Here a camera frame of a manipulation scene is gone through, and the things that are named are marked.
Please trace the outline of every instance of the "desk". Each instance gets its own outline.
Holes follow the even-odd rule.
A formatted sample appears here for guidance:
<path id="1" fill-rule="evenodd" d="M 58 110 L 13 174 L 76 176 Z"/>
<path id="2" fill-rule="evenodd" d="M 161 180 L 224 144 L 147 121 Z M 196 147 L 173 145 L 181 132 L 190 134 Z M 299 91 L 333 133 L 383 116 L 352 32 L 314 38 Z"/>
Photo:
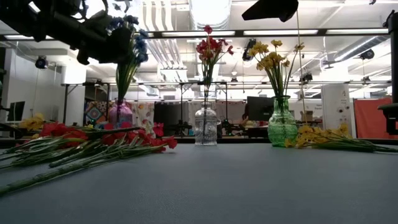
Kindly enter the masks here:
<path id="1" fill-rule="evenodd" d="M 0 184 L 48 170 L 0 171 Z M 1 223 L 397 223 L 398 156 L 180 144 L 0 198 Z"/>

